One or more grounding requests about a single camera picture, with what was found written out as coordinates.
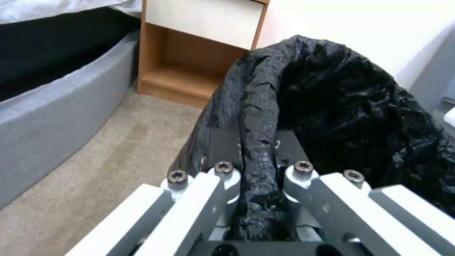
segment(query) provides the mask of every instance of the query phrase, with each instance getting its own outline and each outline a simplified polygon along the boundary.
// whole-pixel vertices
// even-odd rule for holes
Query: white drawer front
[[[250,0],[147,0],[145,20],[251,49],[263,7]]]

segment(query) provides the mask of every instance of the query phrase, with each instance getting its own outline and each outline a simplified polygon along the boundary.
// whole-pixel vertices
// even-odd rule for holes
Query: black plastic bag
[[[369,184],[403,184],[455,216],[455,151],[393,77],[344,45],[294,36],[229,70],[170,169],[195,175],[210,131],[241,144],[242,194],[231,239],[295,240],[277,182],[274,141],[293,130],[320,174],[355,169]]]

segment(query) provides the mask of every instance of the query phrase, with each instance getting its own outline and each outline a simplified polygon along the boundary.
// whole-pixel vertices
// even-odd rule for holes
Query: beige carpet
[[[130,90],[81,150],[0,211],[0,255],[64,255],[141,183],[159,185],[199,114]]]

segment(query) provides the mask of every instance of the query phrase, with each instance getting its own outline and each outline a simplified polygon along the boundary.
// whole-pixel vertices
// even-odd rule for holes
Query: grey upholstered bed frame
[[[0,103],[0,208],[98,131],[137,74],[139,33],[92,63]]]

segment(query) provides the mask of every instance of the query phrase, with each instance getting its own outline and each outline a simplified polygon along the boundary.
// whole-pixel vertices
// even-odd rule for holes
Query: wooden panel
[[[247,0],[147,0],[148,23],[250,50],[263,4]]]
[[[222,80],[223,75],[179,64],[155,67],[142,77],[143,83],[203,99],[209,99]]]
[[[254,40],[253,40],[253,44],[251,46],[251,50],[256,49],[256,46],[258,45],[258,40],[259,40],[259,36],[261,35],[262,25],[264,24],[265,15],[267,14],[267,9],[268,9],[268,0],[266,0],[266,1],[267,1],[267,3],[264,4],[264,8],[261,13],[261,18],[259,19],[258,28],[256,30],[256,34],[254,35]]]
[[[144,94],[153,95],[158,98],[178,102],[195,108],[204,108],[208,100],[193,95],[184,94],[182,92],[169,90],[162,87],[156,87],[152,84],[143,83],[142,91]]]
[[[142,1],[145,8],[147,1]],[[139,77],[143,77],[154,66],[164,62],[166,56],[168,29],[145,23],[144,12],[141,20],[141,38],[139,49]],[[137,83],[137,92],[141,92],[141,81]]]
[[[225,74],[248,50],[178,31],[169,31],[166,60]]]
[[[258,2],[258,3],[261,3],[261,4],[268,4],[270,2],[270,0],[250,0],[250,1]]]

